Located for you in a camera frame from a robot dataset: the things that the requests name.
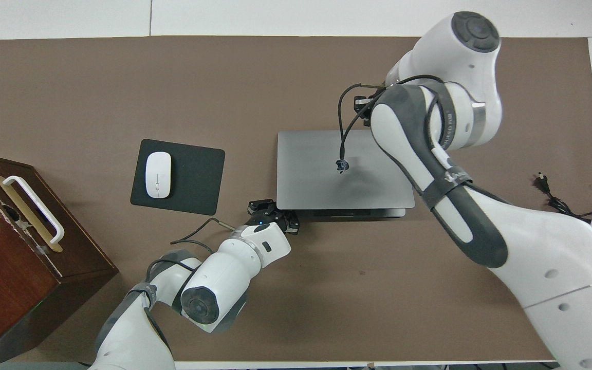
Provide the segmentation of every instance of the brown desk mat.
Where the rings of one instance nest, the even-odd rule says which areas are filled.
[[[147,264],[206,219],[129,203],[141,139],[225,150],[217,216],[242,223],[248,201],[275,196],[277,133],[334,129],[343,89],[381,82],[415,41],[0,41],[0,157],[34,165],[121,272],[21,358],[92,360],[99,327]],[[529,185],[543,171],[573,210],[592,211],[587,40],[505,39],[497,81],[500,132],[454,161],[534,209],[546,209]],[[350,107],[344,113],[350,119]],[[199,234],[214,248],[225,236],[215,226]],[[508,289],[462,255],[419,199],[404,218],[306,224],[289,239],[291,255],[254,279],[230,332],[208,335],[155,308],[176,360],[551,358]]]

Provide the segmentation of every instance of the white computer mouse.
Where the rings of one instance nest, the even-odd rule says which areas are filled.
[[[162,199],[171,193],[171,155],[154,152],[145,163],[145,190],[150,197]]]

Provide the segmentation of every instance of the silver laptop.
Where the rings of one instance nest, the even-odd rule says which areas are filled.
[[[339,131],[277,135],[277,207],[314,218],[401,217],[414,207],[404,173],[378,147],[369,129],[350,131],[348,171],[336,171]]]

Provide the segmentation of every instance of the white handle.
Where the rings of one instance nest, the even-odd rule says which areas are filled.
[[[56,235],[49,242],[52,244],[58,243],[61,239],[63,239],[63,235],[65,234],[63,226],[61,226],[59,220],[57,220],[56,217],[52,215],[49,209],[47,209],[47,206],[45,206],[43,201],[40,200],[40,198],[35,194],[35,191],[33,191],[31,187],[29,187],[29,184],[26,183],[26,181],[23,178],[19,176],[8,176],[6,180],[2,181],[2,183],[4,185],[11,185],[14,181],[17,181],[20,184],[20,187],[23,188],[26,195],[28,195],[31,198],[33,203],[35,203],[35,205],[38,206],[38,209],[40,209],[40,212],[42,212],[43,215],[45,215],[45,218],[47,218],[47,220],[49,220],[49,223],[51,223],[52,226],[54,226],[54,229],[56,229]]]

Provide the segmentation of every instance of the black mouse pad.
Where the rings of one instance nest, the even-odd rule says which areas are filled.
[[[154,152],[171,155],[171,192],[163,199],[150,197],[145,189],[145,164]],[[130,201],[137,206],[214,215],[224,161],[225,152],[220,149],[144,139]]]

